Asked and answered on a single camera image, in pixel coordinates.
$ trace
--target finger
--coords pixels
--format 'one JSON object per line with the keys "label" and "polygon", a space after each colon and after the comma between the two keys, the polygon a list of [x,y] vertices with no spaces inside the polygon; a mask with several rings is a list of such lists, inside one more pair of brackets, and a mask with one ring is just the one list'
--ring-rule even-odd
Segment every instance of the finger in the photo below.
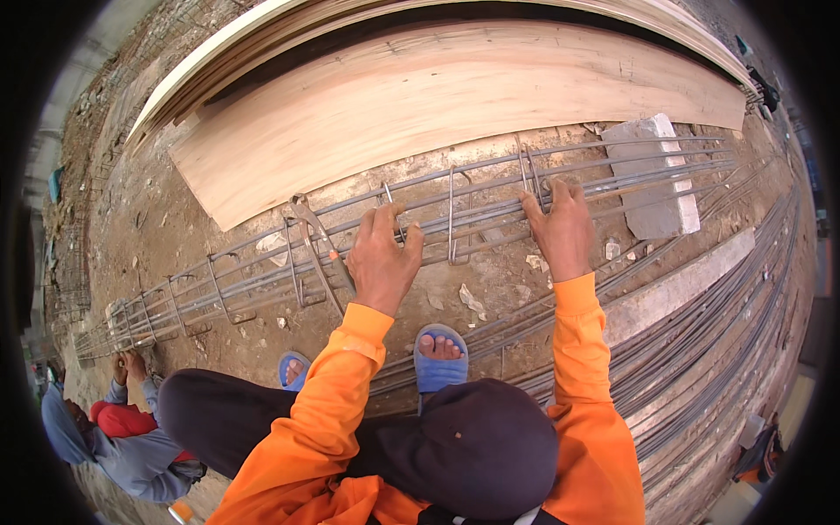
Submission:
{"label": "finger", "polygon": [[572,200],[574,200],[578,204],[583,204],[585,202],[583,195],[583,186],[581,186],[580,184],[573,184],[569,186],[569,194],[571,195]]}
{"label": "finger", "polygon": [[387,232],[389,235],[393,234],[399,207],[400,205],[394,204],[393,202],[379,206],[373,218],[373,231]]}
{"label": "finger", "polygon": [[417,263],[418,267],[419,261],[423,260],[423,239],[425,236],[426,234],[423,233],[423,229],[420,228],[420,223],[414,221],[408,227],[406,243],[402,246],[403,256]]}
{"label": "finger", "polygon": [[371,208],[370,210],[365,212],[365,215],[362,215],[362,222],[359,225],[359,232],[356,234],[356,242],[359,242],[359,239],[366,239],[370,237],[371,232],[373,232],[373,220],[375,216],[375,208]]}
{"label": "finger", "polygon": [[551,180],[551,211],[553,212],[558,205],[567,203],[572,198],[569,193],[569,187],[560,179]]}
{"label": "finger", "polygon": [[539,203],[533,193],[519,192],[519,200],[522,201],[522,210],[525,211],[528,221],[539,221],[544,217],[543,210],[539,209]]}

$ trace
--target sandy ground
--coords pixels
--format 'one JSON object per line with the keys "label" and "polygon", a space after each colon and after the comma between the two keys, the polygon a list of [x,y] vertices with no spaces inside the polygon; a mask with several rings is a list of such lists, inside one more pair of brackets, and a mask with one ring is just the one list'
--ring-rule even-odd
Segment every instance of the sandy ground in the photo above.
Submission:
{"label": "sandy ground", "polygon": [[[114,93],[111,98],[114,102],[108,102],[112,104],[109,118],[98,131],[91,129],[89,124],[85,125],[85,115],[70,116],[69,123],[74,123],[74,119],[79,120],[68,126],[66,135],[66,160],[73,166],[72,169],[83,170],[84,166],[93,169],[100,162],[103,150],[107,150],[103,144],[113,140],[124,126],[124,113],[115,109],[116,104],[130,107],[132,101],[141,97],[138,93],[144,92],[144,86],[153,86],[170,69],[166,62],[182,55],[189,44],[188,39],[173,43],[176,50],[165,51],[161,61],[148,66],[140,75],[137,85],[125,92]],[[742,133],[706,127],[690,128],[687,125],[678,125],[676,128],[678,134],[722,134],[727,138],[727,145],[735,150],[734,156],[739,165],[761,157],[778,156],[762,175],[756,192],[736,202],[727,213],[703,223],[702,230],[692,235],[690,242],[681,244],[608,299],[614,299],[664,275],[740,229],[759,223],[776,197],[790,187],[794,177],[790,167],[797,164],[795,146],[785,137],[787,128],[783,119],[767,123],[754,114],[749,115],[745,119]],[[278,209],[263,213],[226,233],[219,230],[202,210],[167,154],[169,147],[187,131],[186,124],[177,128],[169,126],[133,158],[124,156],[119,159],[102,187],[102,195],[92,204],[88,225],[91,240],[88,264],[92,291],[89,322],[101,320],[105,306],[111,301],[119,297],[134,297],[142,289],[160,282],[164,276],[187,268],[207,254],[277,224],[281,216]],[[519,139],[532,147],[544,147],[594,140],[596,136],[584,126],[572,125],[522,132]],[[367,191],[369,187],[377,187],[381,181],[400,181],[446,168],[450,163],[462,164],[504,155],[514,151],[515,143],[512,135],[502,135],[415,155],[326,186],[313,192],[310,201],[313,207],[320,207]],[[603,156],[602,152],[594,150],[575,152],[564,156],[562,161],[571,163]],[[487,169],[478,177],[511,174]],[[572,174],[569,180],[594,180],[611,174],[609,168],[596,168]],[[699,177],[694,183],[703,186],[718,180],[718,175],[710,175]],[[412,196],[412,191],[405,190],[395,198],[410,200]],[[499,197],[499,193],[486,196],[487,199]],[[594,203],[591,211],[619,204],[618,198],[614,197]],[[347,214],[358,216],[359,212],[359,209],[353,209]],[[437,210],[438,214],[442,212],[442,209]],[[139,226],[138,218],[144,218]],[[345,216],[336,213],[324,221],[330,226],[345,219]],[[636,242],[620,214],[598,221],[596,228],[596,248],[591,254],[593,267],[606,263],[603,247],[609,238],[615,239],[622,250]],[[808,237],[811,234],[812,231],[807,230],[805,241],[797,248],[806,260],[807,255],[812,253],[813,238]],[[344,243],[350,242],[350,237],[344,240]],[[446,322],[459,331],[465,331],[470,323],[481,325],[475,314],[458,298],[458,289],[462,283],[484,303],[491,313],[490,321],[520,306],[522,286],[531,291],[532,297],[547,293],[547,275],[525,262],[527,255],[536,253],[538,251],[533,241],[526,240],[504,249],[474,255],[468,265],[435,265],[421,269],[404,306],[397,314],[394,328],[386,338],[389,350],[387,359],[396,360],[407,355],[417,330],[424,324]],[[629,264],[632,263],[622,259],[598,277],[606,278],[611,271]],[[807,277],[804,270],[801,277],[803,287],[809,286]],[[429,297],[439,298],[444,310],[433,308]],[[280,355],[294,349],[314,358],[326,343],[331,330],[340,323],[339,316],[327,303],[305,310],[300,310],[293,303],[280,304],[260,309],[257,316],[257,320],[240,327],[234,327],[227,321],[214,322],[212,331],[197,338],[179,337],[159,344],[149,358],[162,375],[171,374],[180,368],[203,368],[236,375],[263,386],[277,386],[276,364]],[[277,326],[278,317],[287,319],[287,328]],[[498,356],[476,363],[471,367],[471,378],[509,378],[548,363],[551,359],[548,335],[548,332],[536,333],[507,349],[504,370],[501,369]],[[87,409],[107,391],[110,379],[108,360],[83,363],[86,367],[82,369],[67,341],[59,343],[65,352],[68,370],[67,395]],[[780,391],[778,385],[774,384],[774,388]],[[129,381],[129,400],[141,407],[145,405],[138,386],[132,381]],[[372,400],[369,414],[407,408],[415,401],[416,390],[405,388],[387,398]],[[708,469],[719,471],[727,466],[727,460],[725,458],[719,465]],[[114,522],[171,522],[164,505],[137,501],[126,496],[94,469],[82,466],[74,469],[74,472],[82,490]],[[210,472],[192,489],[185,501],[196,513],[196,522],[203,522],[212,513],[227,484],[228,481],[221,475]]]}

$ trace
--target blue slipper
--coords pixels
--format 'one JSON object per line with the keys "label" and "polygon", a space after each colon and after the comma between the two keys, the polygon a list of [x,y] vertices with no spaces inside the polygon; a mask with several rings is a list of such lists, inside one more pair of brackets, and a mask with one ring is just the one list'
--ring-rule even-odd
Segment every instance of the blue slipper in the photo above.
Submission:
{"label": "blue slipper", "polygon": [[[291,360],[298,360],[303,363],[303,372],[295,378],[294,381],[287,384],[286,383],[286,369],[289,368],[289,362]],[[280,382],[280,386],[283,387],[283,390],[291,390],[295,392],[301,391],[303,388],[303,383],[307,380],[307,374],[309,373],[309,367],[312,366],[312,361],[308,360],[301,354],[297,352],[288,351],[280,357],[280,363],[277,364],[277,380]]]}
{"label": "blue slipper", "polygon": [[[464,353],[464,357],[456,360],[434,360],[426,357],[420,353],[420,338],[424,335],[431,335],[433,339],[439,335],[452,339]],[[469,368],[470,353],[467,351],[467,343],[458,332],[445,324],[437,323],[421,328],[414,339],[414,370],[417,372],[417,391],[420,393],[417,413],[423,410],[423,394],[436,392],[447,385],[460,385],[467,382]]]}

